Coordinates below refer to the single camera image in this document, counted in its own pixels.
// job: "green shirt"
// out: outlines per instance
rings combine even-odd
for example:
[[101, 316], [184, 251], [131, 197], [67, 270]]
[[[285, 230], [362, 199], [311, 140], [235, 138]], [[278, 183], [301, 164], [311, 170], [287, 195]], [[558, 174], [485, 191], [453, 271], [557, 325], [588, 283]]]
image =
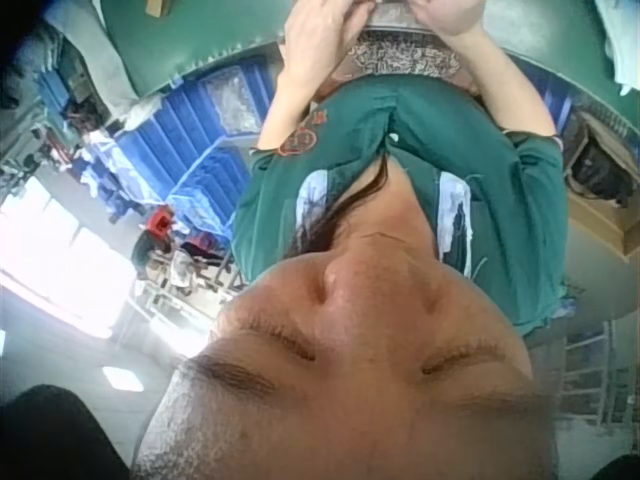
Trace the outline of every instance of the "green shirt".
[[[567, 240], [562, 155], [553, 138], [503, 134], [469, 96], [418, 76], [366, 77], [320, 105], [278, 151], [260, 152], [238, 206], [233, 252], [247, 281], [280, 261], [296, 232], [300, 187], [327, 172], [327, 205], [381, 154], [406, 170], [434, 232], [440, 177], [471, 191], [472, 278], [522, 335], [561, 295]], [[444, 262], [463, 272], [466, 241]]]

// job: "shirt sleeve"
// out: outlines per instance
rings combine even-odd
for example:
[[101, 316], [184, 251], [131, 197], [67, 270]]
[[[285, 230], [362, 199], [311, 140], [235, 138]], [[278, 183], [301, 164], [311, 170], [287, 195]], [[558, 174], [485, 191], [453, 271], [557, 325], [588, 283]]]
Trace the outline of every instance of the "shirt sleeve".
[[508, 133], [520, 160], [516, 188], [522, 188], [527, 223], [535, 242], [530, 255], [538, 264], [541, 317], [548, 317], [561, 296], [568, 235], [568, 201], [561, 142], [555, 137]]

